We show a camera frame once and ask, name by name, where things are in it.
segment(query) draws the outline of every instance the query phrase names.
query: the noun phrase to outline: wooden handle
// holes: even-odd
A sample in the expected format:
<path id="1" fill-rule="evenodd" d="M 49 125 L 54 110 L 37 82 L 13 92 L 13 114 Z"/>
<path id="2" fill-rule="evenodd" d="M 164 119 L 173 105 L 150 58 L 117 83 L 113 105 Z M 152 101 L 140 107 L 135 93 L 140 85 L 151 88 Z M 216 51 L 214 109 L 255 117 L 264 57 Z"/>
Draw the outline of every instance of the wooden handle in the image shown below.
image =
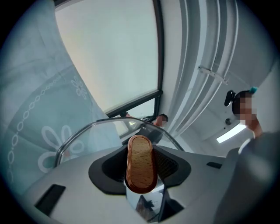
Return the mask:
<path id="1" fill-rule="evenodd" d="M 155 188 L 158 180 L 153 145 L 142 135 L 130 138 L 127 146 L 126 184 L 135 193 L 148 193 Z"/>

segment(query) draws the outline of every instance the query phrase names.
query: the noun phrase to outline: light blue curtain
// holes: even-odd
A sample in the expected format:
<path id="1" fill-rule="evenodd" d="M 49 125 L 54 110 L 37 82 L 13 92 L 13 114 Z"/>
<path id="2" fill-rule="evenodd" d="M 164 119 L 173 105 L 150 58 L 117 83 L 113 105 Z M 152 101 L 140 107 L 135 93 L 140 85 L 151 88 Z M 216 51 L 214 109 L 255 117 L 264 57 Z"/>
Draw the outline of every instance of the light blue curtain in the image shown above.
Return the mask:
<path id="1" fill-rule="evenodd" d="M 107 118 L 63 45 L 52 0 L 35 2 L 9 34 L 0 52 L 0 85 L 1 173 L 19 194 L 52 169 L 71 134 Z M 114 125 L 102 127 L 96 144 L 89 141 L 94 132 L 86 132 L 67 159 L 121 144 Z"/>

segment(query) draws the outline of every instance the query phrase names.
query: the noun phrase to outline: metal rod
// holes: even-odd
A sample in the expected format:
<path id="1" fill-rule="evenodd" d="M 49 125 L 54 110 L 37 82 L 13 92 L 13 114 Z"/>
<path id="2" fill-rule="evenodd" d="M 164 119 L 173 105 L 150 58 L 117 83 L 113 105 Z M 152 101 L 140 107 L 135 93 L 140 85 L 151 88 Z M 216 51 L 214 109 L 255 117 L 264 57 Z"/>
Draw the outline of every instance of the metal rod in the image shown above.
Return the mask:
<path id="1" fill-rule="evenodd" d="M 54 165 L 53 168 L 57 167 L 60 163 L 61 163 L 61 159 L 62 159 L 62 155 L 65 152 L 65 150 L 69 147 L 69 145 L 75 141 L 82 133 L 84 133 L 85 131 L 87 131 L 88 129 L 92 128 L 93 126 L 97 125 L 97 124 L 102 124 L 102 123 L 107 123 L 107 122 L 112 122 L 112 121 L 118 121 L 118 120 L 124 120 L 124 119 L 130 119 L 130 120 L 138 120 L 141 121 L 142 123 L 146 123 L 151 125 L 151 123 L 144 121 L 144 120 L 140 120 L 137 118 L 131 118 L 131 117 L 115 117 L 115 118 L 106 118 L 106 119 L 101 119 L 101 120 L 97 120 L 94 121 L 92 123 L 89 123 L 88 125 L 86 125 L 85 127 L 81 128 L 80 130 L 78 130 L 75 134 L 73 134 L 72 136 L 70 136 L 70 138 L 68 138 L 58 149 L 57 153 L 56 153 L 56 157 L 55 157 L 55 161 L 54 161 Z M 155 129 L 160 130 L 161 132 L 164 132 L 165 135 L 168 137 L 168 139 L 181 151 L 184 151 L 184 149 L 176 142 L 176 140 L 165 130 L 163 130 L 162 128 L 158 127 L 158 126 L 154 126 Z"/>

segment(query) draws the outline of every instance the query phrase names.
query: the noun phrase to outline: metal bracket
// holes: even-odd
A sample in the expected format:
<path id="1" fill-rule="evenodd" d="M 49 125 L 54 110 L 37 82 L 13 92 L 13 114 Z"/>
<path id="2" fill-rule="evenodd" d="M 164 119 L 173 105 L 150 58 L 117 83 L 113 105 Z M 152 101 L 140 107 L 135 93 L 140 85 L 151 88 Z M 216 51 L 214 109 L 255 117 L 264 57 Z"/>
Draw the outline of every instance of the metal bracket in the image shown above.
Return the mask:
<path id="1" fill-rule="evenodd" d="M 217 73 L 214 73 L 213 71 L 203 67 L 203 66 L 198 66 L 198 69 L 200 71 L 200 73 L 203 73 L 205 75 L 210 75 L 212 77 L 214 77 L 214 79 L 216 79 L 219 82 L 222 82 L 223 84 L 228 85 L 228 79 L 226 80 L 225 78 L 223 78 L 222 76 L 218 75 Z"/>

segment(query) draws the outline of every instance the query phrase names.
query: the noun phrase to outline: floral pattern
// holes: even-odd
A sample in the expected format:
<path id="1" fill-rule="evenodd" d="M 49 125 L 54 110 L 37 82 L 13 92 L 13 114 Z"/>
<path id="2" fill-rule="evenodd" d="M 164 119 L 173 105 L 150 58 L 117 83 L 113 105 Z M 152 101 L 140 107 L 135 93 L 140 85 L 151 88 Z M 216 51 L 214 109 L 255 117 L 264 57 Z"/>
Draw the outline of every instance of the floral pattern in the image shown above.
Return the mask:
<path id="1" fill-rule="evenodd" d="M 84 84 L 82 81 L 79 81 L 76 76 L 74 76 L 74 80 L 71 80 L 71 83 L 73 84 L 74 87 L 76 87 L 76 93 L 78 96 L 81 96 L 84 98 L 84 100 L 87 99 L 86 94 L 87 91 L 83 88 Z"/>
<path id="2" fill-rule="evenodd" d="M 44 161 L 47 158 L 54 157 L 56 155 L 60 146 L 72 135 L 72 131 L 68 125 L 64 125 L 61 129 L 61 138 L 59 138 L 57 133 L 51 127 L 44 126 L 42 127 L 41 133 L 44 141 L 54 149 L 54 151 L 47 151 L 43 153 L 38 159 L 39 169 L 42 172 L 47 173 L 52 169 L 52 167 L 45 167 Z M 78 156 L 76 154 L 84 151 L 84 143 L 80 140 L 76 140 L 69 146 L 69 149 L 72 155 L 70 155 L 69 151 L 66 150 L 64 153 L 64 156 L 67 157 L 66 160 L 77 158 Z"/>

